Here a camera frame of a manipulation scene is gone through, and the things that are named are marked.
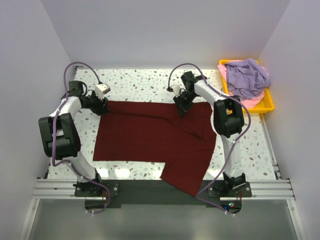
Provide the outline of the dark red t shirt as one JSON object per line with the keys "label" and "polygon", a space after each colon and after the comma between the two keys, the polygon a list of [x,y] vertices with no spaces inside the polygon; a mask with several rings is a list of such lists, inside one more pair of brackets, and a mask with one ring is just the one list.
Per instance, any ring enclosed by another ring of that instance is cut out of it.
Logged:
{"label": "dark red t shirt", "polygon": [[209,103],[195,103],[184,116],[173,103],[110,101],[108,109],[100,118],[94,161],[164,163],[163,181],[198,193],[217,139]]}

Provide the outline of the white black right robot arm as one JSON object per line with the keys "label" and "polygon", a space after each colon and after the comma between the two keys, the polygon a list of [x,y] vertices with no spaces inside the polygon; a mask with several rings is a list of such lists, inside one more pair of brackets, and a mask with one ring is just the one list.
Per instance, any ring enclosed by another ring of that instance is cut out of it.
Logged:
{"label": "white black right robot arm", "polygon": [[233,197],[246,184],[238,143],[245,124],[240,98],[223,93],[209,84],[205,77],[194,76],[191,71],[183,73],[180,78],[184,89],[179,85],[171,87],[180,117],[192,108],[196,97],[202,97],[213,107],[213,126],[221,136],[225,159],[222,168],[223,182],[220,189],[215,188],[215,191],[220,196]]}

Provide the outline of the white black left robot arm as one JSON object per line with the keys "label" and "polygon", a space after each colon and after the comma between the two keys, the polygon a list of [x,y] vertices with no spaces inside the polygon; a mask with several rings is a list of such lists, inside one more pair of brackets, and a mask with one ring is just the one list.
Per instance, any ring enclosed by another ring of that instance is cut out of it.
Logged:
{"label": "white black left robot arm", "polygon": [[57,109],[38,121],[43,149],[51,158],[52,165],[68,166],[77,177],[74,187],[90,197],[107,197],[109,193],[96,168],[89,164],[81,151],[81,140],[74,119],[82,109],[89,109],[98,116],[108,113],[105,94],[110,90],[106,83],[100,82],[88,94],[84,82],[71,81]]}

